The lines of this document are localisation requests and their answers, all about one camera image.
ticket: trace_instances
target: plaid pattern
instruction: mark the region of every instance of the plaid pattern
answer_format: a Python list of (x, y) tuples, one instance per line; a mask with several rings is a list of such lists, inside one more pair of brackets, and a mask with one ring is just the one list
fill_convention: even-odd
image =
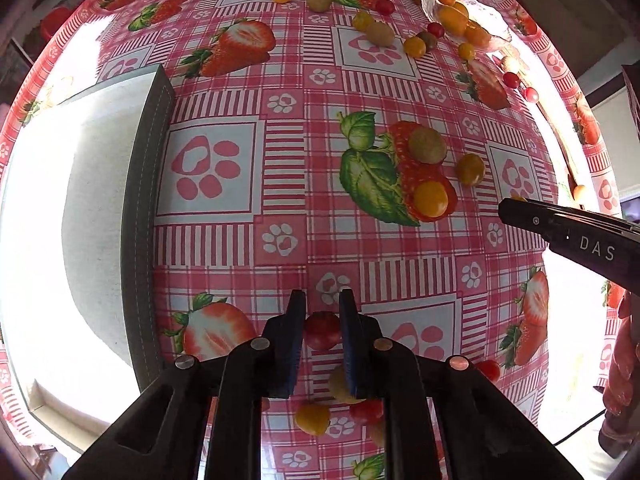
[[(135, 0), (113, 12), (98, 1), (82, 4), (25, 81), (2, 130), (7, 152), (0, 172), (26, 101), (46, 99), (66, 76), (73, 76), (68, 88), (73, 94), (119, 73), (162, 63), (177, 103), (154, 229), (159, 331), (180, 329), (172, 315), (188, 314), (194, 295), (202, 291), (227, 298), (259, 333), (270, 317), (284, 311), (292, 289), (306, 290), (310, 312), (335, 311), (338, 290), (349, 286), (385, 335), (417, 354), (496, 357), (501, 336), (518, 318), (514, 294), (530, 267), (542, 263), (545, 248), (539, 237), (505, 228), (497, 217), (498, 202), (526, 188), (525, 181), (533, 196), (558, 199), (545, 141), (519, 94), (508, 89), (511, 108), (489, 110), (456, 80), (464, 69), (455, 45), (443, 40), (419, 60), (407, 58), (398, 39), (388, 49), (371, 50), (350, 26), (355, 9), (338, 4), (315, 14), (304, 0), (285, 5), (187, 0), (175, 16), (130, 32), (127, 25), (143, 7), (164, 0)], [(419, 8), (395, 1), (398, 8), (387, 21), (396, 35), (406, 38), (421, 30)], [(513, 28), (514, 0), (481, 1), (500, 10)], [(276, 47), (270, 60), (215, 78), (181, 76), (181, 60), (209, 46), (212, 35), (238, 17), (271, 28)], [(545, 41), (535, 37), (529, 44), (535, 52), (548, 52)], [(74, 58), (73, 52), (86, 57)], [(484, 61), (491, 66), (488, 57)], [(81, 76), (87, 67), (93, 78)], [(571, 81), (570, 73), (563, 77), (554, 81)], [(570, 108), (572, 97), (565, 88), (558, 90)], [(338, 177), (348, 144), (337, 116), (360, 110), (375, 112), (379, 134), (407, 120), (446, 135), (449, 152), (442, 171), (458, 196), (450, 216), (409, 228), (381, 222), (354, 204)], [(192, 142), (194, 148), (188, 148)], [(610, 165), (603, 167), (608, 164), (604, 145), (598, 146), (598, 153), (586, 156), (597, 158), (596, 190), (611, 205), (614, 180)], [(461, 187), (455, 177), (463, 153), (478, 154), (486, 166), (484, 180), (473, 189)], [(219, 196), (207, 198), (203, 175), (217, 179)], [(183, 198), (180, 186), (195, 187), (196, 197)], [(160, 341), (172, 358), (172, 339), (160, 336)], [(378, 452), (367, 429), (328, 394), (329, 372), (341, 360), (340, 346), (329, 352), (304, 347), (294, 395), (272, 401), (263, 415), (263, 476), (337, 480), (352, 476), (354, 461)], [(529, 364), (498, 382), (533, 421), (547, 368), (544, 344)], [(319, 438), (293, 423), (297, 406), (308, 400), (332, 410), (330, 428)]]

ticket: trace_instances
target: finger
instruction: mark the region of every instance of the finger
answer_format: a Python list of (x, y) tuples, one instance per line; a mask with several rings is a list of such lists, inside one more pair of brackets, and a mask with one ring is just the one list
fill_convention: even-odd
[(636, 364), (636, 348), (631, 341), (631, 318), (622, 320), (616, 344), (613, 347), (613, 362), (618, 365), (620, 374), (628, 380)]
[(602, 394), (602, 403), (608, 412), (611, 412), (615, 416), (619, 416), (622, 413), (622, 404), (618, 402), (615, 395), (611, 392), (611, 389), (607, 386)]
[(620, 306), (618, 307), (618, 317), (625, 319), (625, 317), (631, 316), (631, 292), (628, 290), (620, 300)]
[(628, 406), (631, 403), (631, 399), (634, 395), (634, 387), (630, 381), (627, 381), (622, 377), (620, 370), (615, 363), (613, 363), (609, 368), (609, 383), (607, 386), (620, 404)]

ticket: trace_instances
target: pink checkered tablecloth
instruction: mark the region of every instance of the pink checkered tablecloth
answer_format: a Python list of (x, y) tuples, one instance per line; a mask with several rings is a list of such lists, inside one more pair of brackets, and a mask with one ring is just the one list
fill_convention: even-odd
[[(337, 311), (338, 290), (348, 286), (386, 336), (417, 354), (504, 362), (500, 343), (522, 321), (514, 299), (532, 277), (536, 286), (545, 281), (539, 271), (546, 245), (502, 225), (497, 206), (514, 194), (556, 203), (568, 193), (566, 174), (557, 174), (518, 92), (507, 89), (508, 106), (500, 110), (485, 104), (495, 96), (483, 94), (475, 77), (488, 71), (501, 78), (494, 57), (479, 56), (480, 65), (469, 68), (457, 46), (441, 40), (423, 58), (408, 58), (401, 41), (423, 29), (426, 18), (410, 0), (393, 1), (396, 12), (384, 20), (396, 40), (380, 49), (351, 27), (356, 9), (336, 3), (315, 14), (305, 0), (87, 0), (49, 43), (12, 105), (0, 170), (21, 124), (34, 114), (95, 82), (162, 63), (177, 95), (154, 232), (157, 323), (168, 358), (227, 352), (282, 313), (294, 288), (306, 290), (310, 313)], [(479, 1), (499, 10), (538, 54), (581, 130), (582, 95), (546, 35), (515, 0)], [(241, 57), (212, 48), (212, 37), (241, 18), (260, 22), (257, 41), (268, 43), (264, 31), (273, 33), (268, 54)], [(341, 177), (350, 145), (340, 117), (358, 117), (376, 134), (362, 157), (375, 157), (380, 170), (364, 198)], [(397, 142), (400, 121), (446, 138), (449, 151), (437, 171), (457, 205), (436, 222), (418, 221), (396, 186), (404, 174), (398, 166), (396, 175), (389, 141)], [(593, 142), (573, 156), (586, 158), (601, 211), (618, 214), (598, 131)], [(461, 186), (454, 172), (465, 153), (486, 165), (475, 188)], [(612, 317), (609, 343), (617, 329)], [(603, 359), (605, 374), (608, 355)], [(303, 349), (292, 399), (272, 400), (264, 413), (264, 478), (337, 480), (354, 475), (354, 461), (380, 452), (328, 393), (328, 373), (341, 360), (340, 347)], [(534, 422), (547, 367), (543, 342), (497, 383)], [(293, 423), (306, 400), (331, 406), (329, 429), (320, 437)]]

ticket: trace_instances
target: silver bolt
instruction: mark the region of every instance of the silver bolt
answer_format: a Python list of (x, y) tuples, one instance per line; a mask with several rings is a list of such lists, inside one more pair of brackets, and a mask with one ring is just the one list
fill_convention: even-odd
[(253, 341), (251, 341), (251, 348), (254, 350), (266, 350), (269, 348), (269, 340), (265, 337), (257, 337)]
[(180, 370), (188, 370), (195, 362), (196, 358), (192, 355), (178, 355), (178, 358), (175, 360), (175, 366), (180, 368)]
[(387, 350), (391, 350), (391, 347), (393, 345), (394, 345), (394, 342), (391, 341), (391, 339), (387, 339), (386, 337), (380, 337), (373, 342), (373, 348), (383, 352), (386, 352)]
[(462, 371), (469, 368), (469, 361), (466, 360), (466, 357), (462, 357), (462, 355), (454, 355), (449, 359), (449, 366), (454, 370)]

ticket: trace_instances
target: red cherry tomato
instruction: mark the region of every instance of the red cherry tomato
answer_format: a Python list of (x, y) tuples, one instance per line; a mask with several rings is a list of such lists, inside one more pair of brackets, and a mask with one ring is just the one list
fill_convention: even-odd
[(444, 27), (437, 22), (432, 22), (427, 25), (427, 32), (430, 32), (436, 38), (442, 38), (444, 36)]
[(505, 72), (502, 76), (502, 80), (509, 88), (517, 88), (520, 86), (520, 77), (518, 74), (514, 74), (513, 72)]
[(305, 320), (305, 342), (313, 350), (330, 350), (340, 342), (340, 319), (333, 312), (314, 312)]
[(538, 95), (538, 92), (536, 92), (535, 88), (529, 86), (524, 89), (524, 98), (530, 103), (535, 104), (540, 99), (540, 96)]
[(376, 10), (383, 16), (388, 16), (396, 10), (396, 6), (391, 0), (378, 0)]
[(480, 370), (484, 376), (489, 379), (492, 383), (497, 383), (498, 379), (500, 379), (500, 365), (494, 361), (493, 359), (487, 359), (486, 361), (480, 361), (474, 365), (478, 370)]
[(367, 399), (357, 404), (350, 404), (349, 413), (355, 422), (373, 424), (382, 418), (384, 408), (379, 399)]

